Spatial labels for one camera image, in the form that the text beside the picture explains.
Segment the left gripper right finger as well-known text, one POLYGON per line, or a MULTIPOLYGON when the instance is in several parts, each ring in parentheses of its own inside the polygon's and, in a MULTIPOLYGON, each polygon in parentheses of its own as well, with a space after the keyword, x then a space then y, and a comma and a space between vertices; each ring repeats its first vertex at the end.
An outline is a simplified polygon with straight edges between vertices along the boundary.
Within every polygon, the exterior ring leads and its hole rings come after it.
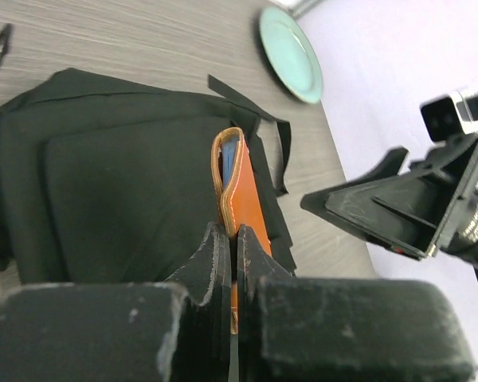
POLYGON ((445 295, 417 280, 303 279, 237 234, 241 381, 472 381, 445 295))

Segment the black student backpack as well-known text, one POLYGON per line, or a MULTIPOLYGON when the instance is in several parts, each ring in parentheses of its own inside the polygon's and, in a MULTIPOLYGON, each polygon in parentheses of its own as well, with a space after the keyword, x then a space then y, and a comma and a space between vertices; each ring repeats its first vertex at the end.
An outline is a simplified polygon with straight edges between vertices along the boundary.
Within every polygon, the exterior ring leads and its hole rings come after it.
POLYGON ((220 80, 173 91, 65 69, 0 107, 0 271, 24 283, 161 281, 217 219, 210 152, 238 127, 274 259, 296 265, 261 121, 273 116, 220 80))

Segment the brown leather wallet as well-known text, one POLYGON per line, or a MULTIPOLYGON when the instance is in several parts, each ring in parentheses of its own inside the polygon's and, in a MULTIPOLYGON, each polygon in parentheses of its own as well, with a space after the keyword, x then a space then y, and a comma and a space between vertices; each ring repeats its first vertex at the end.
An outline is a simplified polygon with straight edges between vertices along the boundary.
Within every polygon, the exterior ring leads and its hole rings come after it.
POLYGON ((271 242, 241 128, 230 127, 215 137, 210 163, 219 220, 227 236, 235 240, 240 226, 249 226, 267 255, 271 255, 271 242))

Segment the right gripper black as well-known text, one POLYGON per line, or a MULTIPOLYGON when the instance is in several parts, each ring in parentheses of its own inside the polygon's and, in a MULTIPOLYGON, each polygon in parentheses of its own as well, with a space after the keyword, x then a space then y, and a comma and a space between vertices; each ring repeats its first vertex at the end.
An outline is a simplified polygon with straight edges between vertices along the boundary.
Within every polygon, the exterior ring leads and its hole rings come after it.
POLYGON ((451 138, 402 173, 407 154, 394 147, 370 172, 306 194, 300 206, 412 259, 454 256, 473 267, 478 282, 478 137, 451 138))

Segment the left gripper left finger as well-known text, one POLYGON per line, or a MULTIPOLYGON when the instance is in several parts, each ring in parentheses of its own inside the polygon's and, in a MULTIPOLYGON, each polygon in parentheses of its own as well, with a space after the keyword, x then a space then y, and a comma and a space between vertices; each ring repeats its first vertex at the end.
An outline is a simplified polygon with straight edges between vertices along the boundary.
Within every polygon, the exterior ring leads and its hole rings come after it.
POLYGON ((225 381, 230 289, 217 224, 159 283, 16 289, 0 300, 0 381, 225 381))

